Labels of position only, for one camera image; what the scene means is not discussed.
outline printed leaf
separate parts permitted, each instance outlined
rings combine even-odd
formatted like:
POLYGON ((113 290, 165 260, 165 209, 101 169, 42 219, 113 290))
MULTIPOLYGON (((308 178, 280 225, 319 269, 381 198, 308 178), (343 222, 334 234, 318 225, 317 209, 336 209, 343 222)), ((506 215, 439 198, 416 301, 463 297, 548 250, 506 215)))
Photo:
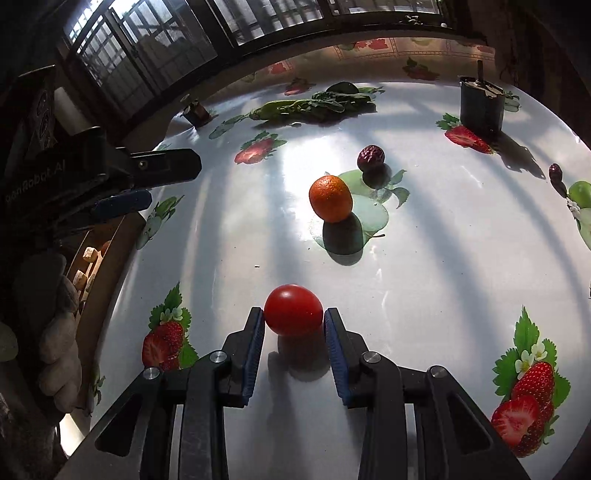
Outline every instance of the printed leaf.
POLYGON ((215 130, 208 135, 208 139, 214 140, 218 137, 221 137, 228 130, 232 129, 232 127, 234 127, 234 124, 222 123, 222 124, 218 125, 215 128, 215 130))
POLYGON ((185 308, 182 310, 183 312, 183 319, 180 321, 180 324, 183 326, 183 330, 186 332, 189 327, 191 326, 191 314, 185 308))
POLYGON ((168 292, 166 295, 166 299, 164 300, 164 310, 166 309, 175 309, 181 302, 183 301, 183 296, 181 295, 180 291, 180 282, 176 284, 176 286, 168 292))
POLYGON ((448 124, 445 120, 439 120, 437 122, 435 122, 435 124, 441 128, 442 130, 451 130, 452 126, 450 124, 448 124))
POLYGON ((554 408, 562 405, 570 393, 570 382, 558 372, 554 372, 554 392, 552 393, 552 404, 554 408))
POLYGON ((226 120, 224 122, 225 125, 233 125, 233 124, 237 124, 238 122, 244 120, 246 118, 246 115, 237 115, 237 116, 233 116, 232 118, 229 118, 228 120, 226 120))
POLYGON ((398 198, 398 206, 396 208, 400 208, 402 204, 408 200, 408 196, 410 195, 410 192, 402 187, 392 190, 392 193, 398 198))
POLYGON ((402 181, 402 176, 404 175, 405 172, 406 172, 406 170, 400 170, 399 172, 397 172, 396 175, 394 175, 394 177, 392 177, 392 180, 390 180, 389 183, 386 185, 386 188, 388 190, 392 190, 390 188, 390 186, 400 183, 402 181))
POLYGON ((269 135, 269 132, 267 130, 263 130, 261 133, 259 133, 255 138, 253 138, 253 141, 256 140, 262 140, 263 138, 270 136, 272 137, 272 135, 269 135))
POLYGON ((501 359, 495 362, 492 369, 496 373, 492 381, 497 387, 496 394, 500 396, 510 395, 513 385, 517 382, 517 372, 515 371, 515 361, 519 360, 519 353, 515 348, 509 348, 501 359))
POLYGON ((460 125, 460 119, 456 116, 450 115, 449 113, 443 114, 443 120, 435 122, 437 126, 443 130, 450 130, 460 125))
POLYGON ((539 337, 540 331, 538 327, 536 327, 535 323, 532 323, 527 315, 527 310, 523 307, 521 317, 519 317, 519 321, 515 324, 515 337, 513 338, 513 343, 517 347, 519 354, 523 350, 531 353, 531 346, 538 343, 539 337))
POLYGON ((547 338, 542 340, 542 343, 544 344, 546 352, 548 352, 548 355, 546 355, 546 358, 544 358, 544 362, 548 362, 550 365, 552 365, 552 368, 556 369, 556 345, 547 338))
POLYGON ((183 340, 183 346, 178 353, 178 367, 191 368, 197 360, 199 360, 197 352, 191 346, 189 340, 185 338, 185 340, 183 340))
POLYGON ((158 325, 160 325, 160 314, 164 312, 166 308, 164 307, 164 303, 154 307, 150 312, 150 323, 148 326, 150 330, 154 330, 158 325))

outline hand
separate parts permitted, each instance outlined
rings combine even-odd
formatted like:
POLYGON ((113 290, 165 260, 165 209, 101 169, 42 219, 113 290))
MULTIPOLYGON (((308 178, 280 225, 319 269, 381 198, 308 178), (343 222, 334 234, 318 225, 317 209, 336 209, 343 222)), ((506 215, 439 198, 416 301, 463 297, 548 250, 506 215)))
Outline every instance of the hand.
POLYGON ((78 292, 66 277, 57 290, 57 313, 41 334, 39 357, 47 364, 39 375, 39 388, 54 397, 56 408, 70 413, 82 383, 82 366, 76 344, 78 292))

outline strawberry print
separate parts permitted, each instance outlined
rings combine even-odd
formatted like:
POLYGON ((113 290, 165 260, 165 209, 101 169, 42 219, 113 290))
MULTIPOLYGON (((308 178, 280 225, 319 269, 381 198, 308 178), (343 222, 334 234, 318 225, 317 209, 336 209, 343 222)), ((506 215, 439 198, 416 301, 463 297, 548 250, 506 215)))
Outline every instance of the strawberry print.
POLYGON ((537 400, 538 405, 546 405, 552 398, 553 391, 554 371, 552 365, 538 362, 515 384, 511 391, 511 398, 531 395, 537 400))
POLYGON ((531 395, 503 402, 492 414, 491 424, 505 443, 517 446, 540 415, 540 407, 531 395))
POLYGON ((175 355, 183 346, 183 326, 175 320, 171 320, 156 327, 154 335, 164 339, 170 347, 170 352, 175 355))
POLYGON ((439 79, 439 74, 429 70, 429 67, 414 61, 411 57, 408 58, 406 66, 402 67, 406 74, 414 80, 427 80, 432 82, 439 79))
POLYGON ((372 50, 383 50, 384 48, 388 48, 388 45, 384 38, 376 38, 369 42, 368 47, 372 50))
POLYGON ((287 72, 287 69, 283 65, 283 62, 279 61, 269 67, 269 72, 273 75, 277 75, 279 73, 287 72))
POLYGON ((549 443, 560 417, 556 410, 568 397, 570 382, 558 373, 556 345, 541 338, 525 307, 515 324, 513 343, 515 348, 501 355, 492 369, 496 394, 503 400, 491 425, 513 453, 523 458, 549 443))
POLYGON ((170 356, 170 346, 163 338, 149 333, 142 346, 142 363, 144 367, 157 367, 170 356))
POLYGON ((168 292, 164 303, 150 313, 150 333, 144 339, 142 362, 145 367, 163 370, 190 368, 199 359, 189 343, 191 314, 183 307, 180 283, 168 292))
POLYGON ((285 87, 285 95, 286 96, 299 95, 300 93, 307 92, 314 85, 316 85, 316 84, 310 83, 306 79, 300 79, 300 78, 296 77, 292 80, 292 82, 287 87, 285 87))
POLYGON ((287 143, 286 140, 279 140, 278 134, 270 134, 269 132, 261 132, 255 138, 246 142, 240 152, 234 158, 235 163, 245 163, 247 165, 259 163, 273 155, 276 148, 287 143))
POLYGON ((446 131, 445 136, 456 145, 471 148, 487 155, 492 155, 495 152, 488 143, 464 127, 458 117, 446 113, 443 115, 443 119, 436 123, 439 128, 446 131))

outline printed strawberry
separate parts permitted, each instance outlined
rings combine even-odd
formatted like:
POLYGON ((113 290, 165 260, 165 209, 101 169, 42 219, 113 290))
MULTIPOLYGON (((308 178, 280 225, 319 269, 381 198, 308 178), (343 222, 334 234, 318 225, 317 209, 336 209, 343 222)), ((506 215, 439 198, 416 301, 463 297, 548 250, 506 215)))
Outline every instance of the printed strawberry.
POLYGON ((538 419, 540 407, 531 395, 509 400, 492 414, 491 425, 510 447, 519 445, 528 429, 538 419))
POLYGON ((540 416, 538 417, 538 421, 542 422, 542 424, 550 421, 550 419, 554 416, 554 405, 552 404, 552 400, 550 400, 545 407, 540 409, 540 416))
POLYGON ((406 74, 414 80, 428 80, 430 82, 439 79, 437 72, 432 72, 429 67, 408 58, 406 66, 402 67, 406 74))
POLYGON ((142 347, 142 363, 144 367, 157 367, 170 356, 170 346, 154 332, 146 335, 142 347))
POLYGON ((461 145, 464 148, 470 147, 480 153, 486 153, 488 155, 494 153, 494 150, 483 139, 463 125, 447 130, 445 136, 456 145, 461 145))
POLYGON ((238 152, 236 158, 234 158, 234 162, 246 164, 258 163, 273 149, 274 143, 275 140, 272 138, 266 138, 253 143, 250 147, 238 152))
POLYGON ((519 444, 515 445, 511 450, 519 458, 527 457, 540 448, 540 445, 542 445, 543 434, 544 422, 538 419, 527 429, 527 433, 523 435, 519 444))
POLYGON ((183 326, 175 320, 158 325, 154 329, 154 335, 160 337, 161 339, 165 340, 166 343, 168 343, 171 354, 177 354, 183 345, 183 326))
POLYGON ((511 398, 523 395, 534 397, 540 407, 545 407, 552 398, 554 390, 554 371, 552 365, 538 362, 519 380, 511 391, 511 398))
POLYGON ((164 362, 160 364, 160 368, 164 371, 178 370, 178 355, 169 356, 164 362))

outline small brown object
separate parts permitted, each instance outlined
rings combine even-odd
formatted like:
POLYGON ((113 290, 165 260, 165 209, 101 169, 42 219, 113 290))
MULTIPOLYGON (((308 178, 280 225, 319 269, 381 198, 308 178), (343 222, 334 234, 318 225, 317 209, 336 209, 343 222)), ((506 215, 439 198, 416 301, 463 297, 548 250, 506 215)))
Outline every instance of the small brown object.
POLYGON ((107 253, 107 249, 109 248, 109 245, 111 244, 111 240, 106 241, 103 246, 100 248, 100 254, 104 257, 105 253, 107 253))
POLYGON ((88 277, 83 271, 77 270, 74 275, 74 281, 72 282, 77 290, 84 290, 88 277))
POLYGON ((103 256, 99 254, 98 258, 96 259, 94 267, 92 267, 92 272, 88 277, 88 282, 86 283, 86 291, 89 292, 92 288, 92 284, 95 281, 96 273, 99 271, 100 264, 103 261, 103 256))
POLYGON ((98 255, 99 253, 96 251, 96 248, 87 247, 86 250, 84 250, 84 255, 82 255, 82 258, 88 263, 92 263, 96 261, 96 257, 98 255))

